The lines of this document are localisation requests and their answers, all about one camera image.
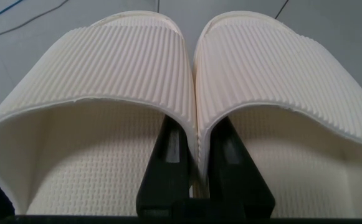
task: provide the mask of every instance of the cream slide sandal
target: cream slide sandal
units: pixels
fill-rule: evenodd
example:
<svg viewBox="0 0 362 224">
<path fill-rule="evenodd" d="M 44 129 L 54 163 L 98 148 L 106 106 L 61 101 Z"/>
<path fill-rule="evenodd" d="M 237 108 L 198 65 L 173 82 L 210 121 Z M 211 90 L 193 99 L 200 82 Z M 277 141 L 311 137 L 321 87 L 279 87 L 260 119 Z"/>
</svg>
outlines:
<svg viewBox="0 0 362 224">
<path fill-rule="evenodd" d="M 275 197 L 272 217 L 362 218 L 362 89 L 323 46 L 228 12 L 204 28 L 193 75 L 201 175 L 229 116 Z"/>
<path fill-rule="evenodd" d="M 164 115 L 197 146 L 182 33 L 124 12 L 60 38 L 0 105 L 0 187 L 16 214 L 136 215 Z"/>
</svg>

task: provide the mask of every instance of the black cable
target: black cable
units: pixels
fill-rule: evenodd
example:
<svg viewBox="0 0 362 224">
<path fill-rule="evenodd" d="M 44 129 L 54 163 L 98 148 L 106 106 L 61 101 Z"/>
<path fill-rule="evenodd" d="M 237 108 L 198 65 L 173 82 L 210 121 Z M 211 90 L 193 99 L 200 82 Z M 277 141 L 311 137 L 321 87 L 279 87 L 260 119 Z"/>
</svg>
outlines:
<svg viewBox="0 0 362 224">
<path fill-rule="evenodd" d="M 42 14 L 39 14 L 38 16 L 34 16 L 34 17 L 32 17 L 31 19 L 29 19 L 28 21 L 25 21 L 25 22 L 23 22 L 22 24 L 20 24 L 20 25 L 18 25 L 18 26 L 16 26 L 16 27 L 13 27 L 12 29 L 6 30 L 6 31 L 4 31 L 4 32 L 0 32 L 0 35 L 6 34 L 6 33 L 10 32 L 10 31 L 14 31 L 14 30 L 16 30 L 16 29 L 24 26 L 24 25 L 30 23 L 31 21 L 33 21 L 33 20 L 35 20 L 35 19 L 38 19 L 38 18 L 40 18 L 41 16 L 43 16 L 43 15 L 45 15 L 45 14 L 48 14 L 48 13 L 50 13 L 50 12 L 52 12 L 52 11 L 60 8 L 60 7 L 62 7 L 62 6 L 63 6 L 66 2 L 68 2 L 68 1 L 69 1 L 69 0 L 64 0 L 60 5 L 54 7 L 53 9 L 49 9 L 48 11 L 46 11 L 46 12 L 44 12 L 44 13 L 42 13 Z"/>
<path fill-rule="evenodd" d="M 282 12 L 283 8 L 286 6 L 287 3 L 288 3 L 288 0 L 285 1 L 285 4 L 283 4 L 282 8 L 279 10 L 278 14 L 275 16 L 275 19 L 278 19 L 278 16 L 280 15 L 280 13 Z"/>
</svg>

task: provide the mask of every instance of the ribbed strap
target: ribbed strap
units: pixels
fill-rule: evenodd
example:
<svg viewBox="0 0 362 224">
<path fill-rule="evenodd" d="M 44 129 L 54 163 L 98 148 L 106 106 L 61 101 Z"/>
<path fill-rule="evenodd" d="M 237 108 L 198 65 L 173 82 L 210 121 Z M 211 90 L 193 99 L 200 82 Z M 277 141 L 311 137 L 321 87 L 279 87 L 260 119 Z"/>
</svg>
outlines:
<svg viewBox="0 0 362 224">
<path fill-rule="evenodd" d="M 256 23 L 218 26 L 200 41 L 195 69 L 203 175 L 213 126 L 246 106 L 297 111 L 362 143 L 362 89 L 312 39 Z"/>
<path fill-rule="evenodd" d="M 183 39 L 164 27 L 86 27 L 59 39 L 0 105 L 0 121 L 83 98 L 131 101 L 195 136 L 193 81 Z M 189 146 L 194 148 L 193 138 Z"/>
</svg>

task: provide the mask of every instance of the ribbed texture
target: ribbed texture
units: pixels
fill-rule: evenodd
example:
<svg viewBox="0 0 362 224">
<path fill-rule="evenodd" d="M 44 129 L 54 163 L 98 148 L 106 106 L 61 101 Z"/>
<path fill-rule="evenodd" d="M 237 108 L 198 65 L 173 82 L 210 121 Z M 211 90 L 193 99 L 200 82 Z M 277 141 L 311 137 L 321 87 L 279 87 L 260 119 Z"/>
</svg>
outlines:
<svg viewBox="0 0 362 224">
<path fill-rule="evenodd" d="M 154 106 L 176 119 L 194 147 L 195 102 L 183 39 L 162 27 L 86 27 L 70 31 L 0 105 L 0 119 L 81 98 Z"/>
<path fill-rule="evenodd" d="M 125 101 L 164 112 L 184 128 L 195 156 L 196 104 L 182 36 L 163 26 L 75 29 L 41 57 L 0 105 L 0 187 L 13 202 L 16 213 L 135 215 L 132 205 L 162 116 L 155 114 L 154 119 L 145 118 L 146 122 L 152 120 L 153 123 L 142 122 L 140 119 L 144 117 L 135 117 L 130 124 L 119 125 L 111 122 L 110 117 L 121 120 L 135 114 L 130 110 L 136 109 L 110 112 L 100 110 L 98 103 L 92 105 L 88 113 L 73 110 L 73 115 L 64 116 L 57 113 L 60 107 L 52 108 L 71 106 L 78 100 L 84 103 L 111 100 L 112 108 L 122 106 L 118 101 Z M 90 119 L 89 126 L 76 125 L 87 122 L 86 119 Z M 94 122 L 102 124 L 103 129 L 99 130 Z M 86 132 L 66 125 L 84 127 Z M 138 130 L 144 130 L 144 134 L 135 136 Z M 94 132 L 101 132 L 109 140 L 96 137 L 95 141 L 93 135 L 89 139 L 87 135 Z M 72 144 L 80 152 L 74 151 L 76 155 L 72 156 L 63 154 L 73 150 L 69 148 Z M 104 175 L 111 172 L 109 168 L 117 172 L 106 179 Z M 22 177 L 22 181 L 18 182 L 16 177 Z M 40 188 L 35 181 L 40 181 Z M 88 184 L 92 182 L 101 182 L 103 188 L 93 192 L 95 189 L 86 187 L 94 187 Z M 85 195 L 89 195 L 87 198 L 70 195 L 85 190 L 89 192 Z M 112 204 L 108 207 L 98 205 L 100 200 L 106 205 L 109 198 Z"/>
<path fill-rule="evenodd" d="M 248 24 L 220 26 L 195 61 L 199 168 L 206 173 L 212 126 L 231 111 L 277 105 L 362 143 L 362 89 L 320 44 Z"/>
</svg>

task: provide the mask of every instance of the slide sandal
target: slide sandal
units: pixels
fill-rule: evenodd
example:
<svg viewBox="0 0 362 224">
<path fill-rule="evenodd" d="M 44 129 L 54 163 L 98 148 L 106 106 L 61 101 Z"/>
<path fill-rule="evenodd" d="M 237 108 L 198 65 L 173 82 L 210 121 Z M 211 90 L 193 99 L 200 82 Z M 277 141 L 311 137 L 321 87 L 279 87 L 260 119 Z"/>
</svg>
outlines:
<svg viewBox="0 0 362 224">
<path fill-rule="evenodd" d="M 16 214 L 136 215 L 164 116 L 197 149 L 183 36 L 124 12 L 61 37 L 0 105 L 0 187 Z"/>
<path fill-rule="evenodd" d="M 204 28 L 193 70 L 202 176 L 229 116 L 275 198 L 272 217 L 362 218 L 362 89 L 323 46 L 227 12 Z"/>
</svg>

